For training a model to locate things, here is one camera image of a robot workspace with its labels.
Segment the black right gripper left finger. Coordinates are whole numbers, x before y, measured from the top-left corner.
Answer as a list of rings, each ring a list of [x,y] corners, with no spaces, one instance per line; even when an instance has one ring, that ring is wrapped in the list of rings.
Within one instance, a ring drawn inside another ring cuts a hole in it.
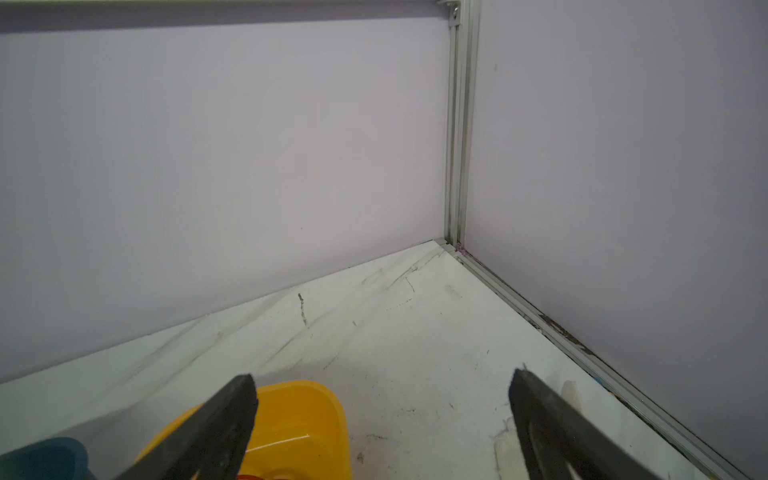
[[[121,479],[235,479],[258,411],[254,379],[233,377]]]

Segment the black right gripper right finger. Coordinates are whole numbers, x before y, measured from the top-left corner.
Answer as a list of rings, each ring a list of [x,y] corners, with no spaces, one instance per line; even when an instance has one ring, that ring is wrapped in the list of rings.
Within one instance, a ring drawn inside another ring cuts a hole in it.
[[[529,370],[514,371],[508,397],[531,479],[654,479]]]

